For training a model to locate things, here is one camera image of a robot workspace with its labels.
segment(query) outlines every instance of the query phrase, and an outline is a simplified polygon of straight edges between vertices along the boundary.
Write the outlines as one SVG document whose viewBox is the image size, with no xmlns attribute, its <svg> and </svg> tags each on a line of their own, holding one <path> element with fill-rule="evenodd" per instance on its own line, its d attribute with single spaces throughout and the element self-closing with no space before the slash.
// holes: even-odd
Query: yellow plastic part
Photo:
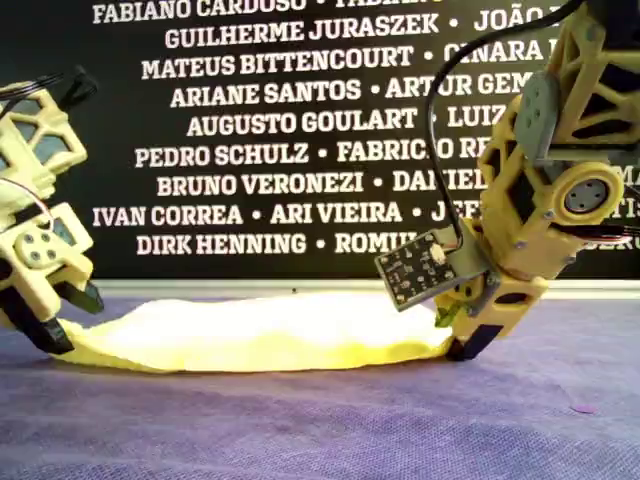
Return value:
<svg viewBox="0 0 640 480">
<path fill-rule="evenodd" d="M 75 350 L 54 357 L 149 373 L 349 369 L 443 356 L 451 329 L 434 321 L 377 293 L 160 300 L 89 329 L 61 320 Z"/>
<path fill-rule="evenodd" d="M 93 272 L 93 263 L 84 255 L 93 240 L 69 204 L 57 205 L 51 214 L 67 230 L 73 245 L 41 228 L 48 222 L 44 214 L 0 233 L 0 258 L 12 270 L 8 278 L 0 280 L 0 291 L 15 287 L 42 322 L 57 316 L 61 308 L 53 286 L 67 281 L 84 290 Z M 2 309 L 0 324 L 14 328 Z"/>
<path fill-rule="evenodd" d="M 470 231 L 480 247 L 488 253 L 489 245 L 479 232 L 480 222 L 465 221 L 471 226 Z M 520 280 L 499 267 L 495 274 L 499 286 L 487 298 L 486 306 L 473 317 L 464 308 L 456 313 L 452 327 L 453 335 L 458 340 L 468 340 L 480 325 L 500 325 L 503 328 L 498 336 L 506 337 L 549 288 L 549 282 L 541 277 Z M 455 290 L 437 296 L 436 306 L 448 310 L 456 303 L 478 299 L 483 293 L 483 281 L 482 277 L 477 277 Z"/>
<path fill-rule="evenodd" d="M 501 337 L 511 333 L 545 292 L 548 281 L 576 260 L 585 241 L 560 232 L 552 224 L 598 225 L 623 197 L 623 179 L 611 168 L 607 152 L 581 148 L 589 144 L 630 145 L 640 140 L 640 94 L 617 92 L 601 81 L 609 65 L 640 73 L 640 55 L 637 51 L 604 50 L 605 35 L 583 4 L 563 22 L 547 65 L 561 90 L 560 116 L 552 143 L 574 146 L 571 150 L 554 147 L 548 157 L 569 160 L 570 168 L 551 178 L 525 159 L 513 131 L 521 96 L 513 99 L 494 126 L 491 142 L 478 160 L 488 188 L 480 195 L 481 219 L 470 225 L 494 263 L 499 287 L 478 311 L 457 311 L 453 334 L 463 343 L 480 325 L 502 326 Z M 586 107 L 594 95 L 609 101 L 611 108 L 588 114 Z M 608 120 L 622 120 L 628 128 L 597 136 L 579 132 Z M 590 213 L 568 211 L 564 201 L 570 190 L 595 180 L 606 187 L 602 204 Z M 436 305 L 448 310 L 479 298 L 484 288 L 484 278 L 476 278 L 457 291 L 437 296 Z"/>
<path fill-rule="evenodd" d="M 43 200 L 55 192 L 57 175 L 87 159 L 69 116 L 58 108 L 47 90 L 31 94 L 5 115 L 0 120 L 0 132 L 0 159 L 7 164 L 0 168 L 0 175 Z M 14 214 L 32 203 L 22 190 L 0 184 L 0 231 L 13 225 Z"/>
</svg>

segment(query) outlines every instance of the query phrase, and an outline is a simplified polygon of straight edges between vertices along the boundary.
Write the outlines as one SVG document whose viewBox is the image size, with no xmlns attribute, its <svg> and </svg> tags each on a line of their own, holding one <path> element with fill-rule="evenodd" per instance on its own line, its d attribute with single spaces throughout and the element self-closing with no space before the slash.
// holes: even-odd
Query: purple fabric surface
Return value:
<svg viewBox="0 0 640 480">
<path fill-rule="evenodd" d="M 65 315 L 140 303 L 107 302 Z M 544 301 L 472 362 L 287 374 L 75 368 L 2 333 L 0 479 L 640 479 L 639 310 Z"/>
</svg>

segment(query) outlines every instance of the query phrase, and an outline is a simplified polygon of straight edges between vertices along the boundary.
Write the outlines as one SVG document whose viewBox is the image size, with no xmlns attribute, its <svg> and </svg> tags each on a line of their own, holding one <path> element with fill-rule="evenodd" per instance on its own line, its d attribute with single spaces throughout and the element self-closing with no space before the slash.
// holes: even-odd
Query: robotic arm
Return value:
<svg viewBox="0 0 640 480">
<path fill-rule="evenodd" d="M 87 158 L 67 112 L 97 87 L 77 69 L 56 102 L 46 87 L 64 77 L 0 90 L 0 324 L 53 354 L 73 350 L 56 319 L 61 299 L 91 313 L 103 309 L 83 254 L 91 237 L 68 204 L 49 210 L 41 200 L 54 193 L 57 175 Z M 15 214 L 33 204 L 43 213 L 16 225 Z"/>
<path fill-rule="evenodd" d="M 478 159 L 488 186 L 479 218 L 458 218 L 442 181 L 452 226 L 375 259 L 398 310 L 435 300 L 436 326 L 453 330 L 451 360 L 473 359 L 508 335 L 585 246 L 639 233 L 603 224 L 625 193 L 612 164 L 640 157 L 637 0 L 571 0 L 547 17 L 471 42 L 436 81 L 481 45 L 558 22 L 548 65 L 513 99 Z M 427 119 L 438 87 L 434 82 L 427 97 Z M 428 126 L 438 178 L 432 121 Z"/>
</svg>

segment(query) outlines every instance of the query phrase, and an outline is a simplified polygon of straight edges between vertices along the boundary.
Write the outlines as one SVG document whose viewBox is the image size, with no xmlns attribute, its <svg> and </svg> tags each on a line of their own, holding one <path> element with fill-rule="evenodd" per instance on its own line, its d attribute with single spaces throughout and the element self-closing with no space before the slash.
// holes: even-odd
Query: screw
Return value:
<svg viewBox="0 0 640 480">
<path fill-rule="evenodd" d="M 593 42 L 596 40 L 597 35 L 596 35 L 596 26 L 595 25 L 591 25 L 588 29 L 587 29 L 587 40 L 590 42 Z"/>
</svg>

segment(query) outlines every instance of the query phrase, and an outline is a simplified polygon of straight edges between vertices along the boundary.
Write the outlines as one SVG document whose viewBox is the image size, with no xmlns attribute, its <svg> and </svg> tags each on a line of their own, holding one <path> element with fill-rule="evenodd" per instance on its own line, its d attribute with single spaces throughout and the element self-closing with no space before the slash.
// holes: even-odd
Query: yellow cloth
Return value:
<svg viewBox="0 0 640 480">
<path fill-rule="evenodd" d="M 82 365 L 167 373 L 347 369 L 446 353 L 433 310 L 385 294 L 320 293 L 200 303 L 158 300 L 96 327 L 61 320 Z"/>
</svg>

